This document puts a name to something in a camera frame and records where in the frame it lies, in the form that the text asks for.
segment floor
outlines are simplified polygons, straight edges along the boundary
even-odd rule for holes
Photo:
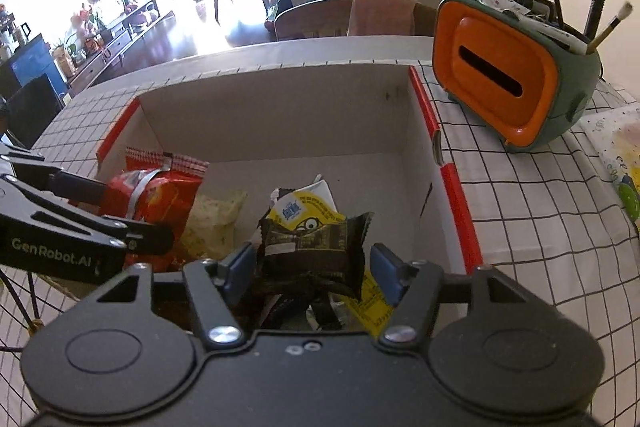
[[[239,46],[270,42],[264,28],[261,0],[219,0],[220,24],[213,15],[213,0],[176,3],[174,17],[151,28],[124,54],[123,64],[115,61],[98,77],[96,84],[132,71],[178,58],[221,52]]]

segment black chair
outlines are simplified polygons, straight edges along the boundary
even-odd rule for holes
[[[30,149],[63,109],[63,105],[47,75],[43,74],[16,91],[6,102],[6,108],[7,136],[12,141],[17,139],[16,145]],[[6,109],[0,107],[0,117],[3,115],[6,115]]]

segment wooden chair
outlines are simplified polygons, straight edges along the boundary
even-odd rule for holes
[[[282,12],[274,22],[276,39],[346,36],[353,0],[318,0],[295,6]],[[436,10],[416,3],[415,35],[433,37]]]

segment silver screw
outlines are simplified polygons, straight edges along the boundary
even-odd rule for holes
[[[110,239],[109,243],[110,243],[110,245],[113,245],[114,247],[127,248],[126,243],[124,241],[119,240],[119,239]]]
[[[235,326],[218,326],[209,330],[209,340],[216,344],[231,344],[240,338],[242,332]]]
[[[302,346],[287,346],[285,351],[290,355],[293,355],[294,357],[297,355],[302,355],[302,353],[305,352]]]
[[[411,326],[391,326],[385,331],[385,339],[395,344],[405,344],[416,339],[418,334]]]
[[[322,349],[322,344],[316,341],[309,341],[308,343],[305,343],[304,347],[307,351],[320,351]]]

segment pink towel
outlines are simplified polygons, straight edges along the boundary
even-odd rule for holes
[[[351,35],[414,35],[415,0],[353,0]]]

